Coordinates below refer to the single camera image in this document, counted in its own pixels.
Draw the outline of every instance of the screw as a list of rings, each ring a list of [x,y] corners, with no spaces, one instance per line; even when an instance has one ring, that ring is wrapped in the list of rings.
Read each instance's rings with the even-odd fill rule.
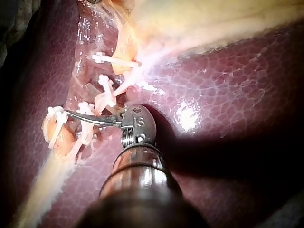
[[[141,108],[134,108],[133,111],[134,111],[135,113],[140,113],[140,112],[142,111],[142,109],[141,109]]]

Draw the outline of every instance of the robotic instrument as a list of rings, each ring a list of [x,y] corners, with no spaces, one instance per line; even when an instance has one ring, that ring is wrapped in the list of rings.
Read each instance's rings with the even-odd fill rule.
[[[98,126],[122,129],[122,152],[101,187],[98,200],[75,228],[207,228],[201,214],[182,196],[164,156],[156,148],[156,124],[142,105],[118,115],[69,115]]]

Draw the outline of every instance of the metallic shaft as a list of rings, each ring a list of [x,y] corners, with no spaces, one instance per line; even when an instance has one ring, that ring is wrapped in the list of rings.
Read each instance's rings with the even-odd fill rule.
[[[127,189],[169,190],[181,195],[179,185],[165,167],[161,154],[146,144],[128,147],[117,157],[100,198]]]

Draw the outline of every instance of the white plastic clip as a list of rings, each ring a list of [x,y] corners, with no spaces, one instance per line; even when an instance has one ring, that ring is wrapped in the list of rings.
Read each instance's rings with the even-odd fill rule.
[[[98,83],[103,86],[104,94],[106,96],[106,103],[110,107],[114,107],[117,104],[116,97],[113,95],[114,89],[112,87],[113,81],[109,80],[106,75],[100,75]]]
[[[109,63],[115,63],[115,64],[119,64],[119,65],[122,65],[125,67],[130,67],[130,68],[140,67],[140,63],[138,63],[138,62],[127,61],[127,60],[115,58],[112,56],[106,56],[104,52],[99,52],[99,51],[97,51],[95,55],[92,55],[92,59],[96,63],[109,62]]]
[[[57,111],[57,112],[55,112],[55,115],[56,115],[57,125],[56,125],[56,128],[55,128],[53,137],[52,137],[52,139],[51,139],[51,141],[50,141],[50,143],[48,145],[48,147],[50,149],[54,148],[54,145],[56,143],[56,140],[57,140],[59,132],[60,132],[60,130],[62,128],[62,125],[66,124],[67,120],[68,120],[68,116],[67,116],[67,112],[66,111],[64,111],[64,112]]]

